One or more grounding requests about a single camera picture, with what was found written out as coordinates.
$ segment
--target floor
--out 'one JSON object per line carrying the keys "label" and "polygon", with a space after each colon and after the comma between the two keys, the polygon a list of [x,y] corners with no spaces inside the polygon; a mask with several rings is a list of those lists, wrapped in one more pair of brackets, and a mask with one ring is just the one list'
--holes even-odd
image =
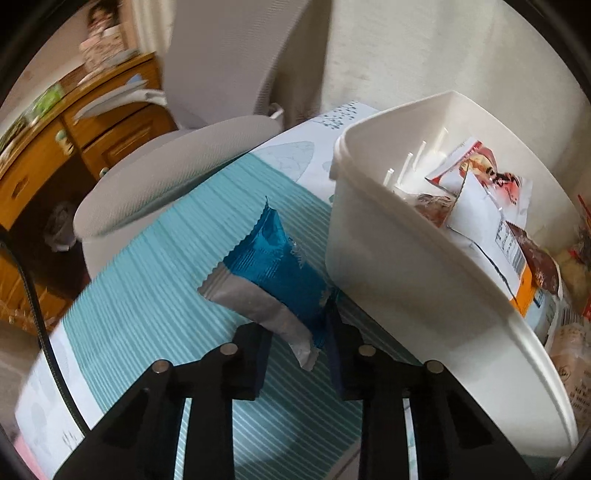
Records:
{"label": "floor", "polygon": [[38,352],[36,337],[0,322],[0,424],[10,438],[17,433],[14,409],[18,395]]}

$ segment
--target teal striped fabric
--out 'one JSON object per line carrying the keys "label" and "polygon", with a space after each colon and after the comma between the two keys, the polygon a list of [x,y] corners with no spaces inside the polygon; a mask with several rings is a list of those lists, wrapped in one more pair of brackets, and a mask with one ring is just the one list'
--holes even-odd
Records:
{"label": "teal striped fabric", "polygon": [[[199,359],[246,322],[204,300],[197,288],[250,232],[266,198],[308,262],[326,275],[330,206],[252,154],[236,160],[134,239],[64,318],[82,374],[103,411],[156,359]],[[416,362],[345,296],[339,310],[368,343]],[[359,438],[361,404],[336,397],[324,355],[313,372],[303,371],[288,345],[275,338],[260,398],[234,402],[233,420],[236,478],[318,480]],[[177,477],[186,427],[187,415]]]}

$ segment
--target metal screw head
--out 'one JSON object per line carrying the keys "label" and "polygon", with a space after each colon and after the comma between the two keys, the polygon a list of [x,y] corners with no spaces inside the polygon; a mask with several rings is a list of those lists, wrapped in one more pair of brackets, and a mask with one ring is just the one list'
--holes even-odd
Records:
{"label": "metal screw head", "polygon": [[427,370],[429,370],[432,374],[440,374],[445,370],[443,364],[437,360],[429,360],[426,366]]}
{"label": "metal screw head", "polygon": [[234,355],[238,351],[238,345],[235,343],[224,343],[220,347],[222,355]]}
{"label": "metal screw head", "polygon": [[166,372],[166,370],[168,370],[168,368],[170,367],[170,362],[167,360],[156,360],[153,364],[152,364],[152,371],[154,371],[157,374],[161,374]]}
{"label": "metal screw head", "polygon": [[362,345],[359,347],[359,354],[361,356],[374,356],[375,347],[373,345]]}

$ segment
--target black cable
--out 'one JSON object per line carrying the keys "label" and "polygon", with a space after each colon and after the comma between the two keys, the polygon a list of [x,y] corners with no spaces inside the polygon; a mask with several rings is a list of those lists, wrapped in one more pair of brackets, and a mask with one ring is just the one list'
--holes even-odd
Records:
{"label": "black cable", "polygon": [[47,365],[49,365],[49,370],[51,371],[51,375],[56,382],[57,389],[60,392],[60,395],[66,404],[66,407],[72,418],[78,425],[78,428],[82,432],[84,436],[86,436],[90,429],[86,424],[86,421],[82,417],[80,410],[76,406],[74,402],[74,398],[70,393],[66,385],[66,381],[64,380],[64,376],[61,373],[60,367],[57,364],[56,354],[53,351],[53,347],[51,346],[51,342],[49,340],[49,335],[47,334],[47,329],[45,327],[45,321],[43,320],[43,314],[41,313],[41,306],[39,305],[39,298],[37,297],[37,292],[35,291],[35,286],[33,281],[29,275],[29,273],[23,268],[21,259],[19,255],[11,248],[10,238],[8,236],[8,232],[6,229],[0,225],[0,247],[3,247],[6,252],[8,252],[8,256],[15,264],[18,269],[18,272],[21,275],[22,283],[25,287],[25,293],[27,294],[27,300],[29,301],[29,305],[31,306],[31,313],[33,314],[33,321],[35,322],[35,327],[37,328],[37,335],[39,337],[39,342],[41,343],[41,348],[47,359]]}

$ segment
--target chair backrest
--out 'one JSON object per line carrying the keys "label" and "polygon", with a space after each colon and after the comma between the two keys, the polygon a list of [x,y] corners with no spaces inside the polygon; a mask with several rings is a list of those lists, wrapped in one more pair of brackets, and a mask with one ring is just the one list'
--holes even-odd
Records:
{"label": "chair backrest", "polygon": [[183,128],[267,114],[277,60],[310,0],[177,0],[164,60]]}

